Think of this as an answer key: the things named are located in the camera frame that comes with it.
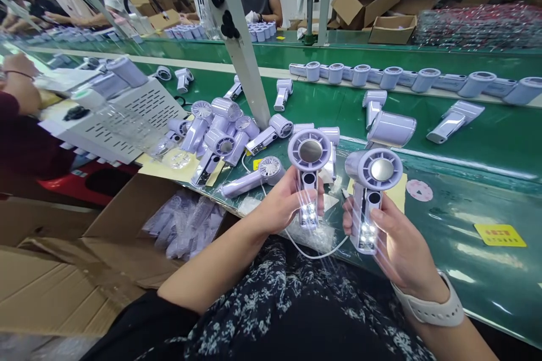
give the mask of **black cable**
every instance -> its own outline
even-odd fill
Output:
[[[182,99],[181,107],[192,105],[192,103],[187,103],[183,96],[175,96],[175,100]]]

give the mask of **pink sticker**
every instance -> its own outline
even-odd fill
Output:
[[[406,183],[406,191],[416,200],[430,201],[433,199],[433,190],[427,183],[412,179]]]

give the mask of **red chair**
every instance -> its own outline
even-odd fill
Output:
[[[114,168],[92,161],[61,178],[38,180],[38,183],[51,192],[107,206],[137,171],[135,165]]]

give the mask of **white glove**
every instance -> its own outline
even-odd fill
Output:
[[[258,21],[260,21],[260,18],[258,17],[258,14],[251,11],[250,13],[248,13],[245,17],[244,17],[245,20],[247,20],[247,23],[257,23]]]

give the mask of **white watch strap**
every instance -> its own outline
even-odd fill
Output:
[[[446,274],[439,271],[439,275],[450,290],[450,299],[442,304],[420,300],[404,294],[394,283],[391,285],[405,312],[412,314],[420,323],[444,327],[458,326],[463,322],[463,318],[465,317],[463,306]]]

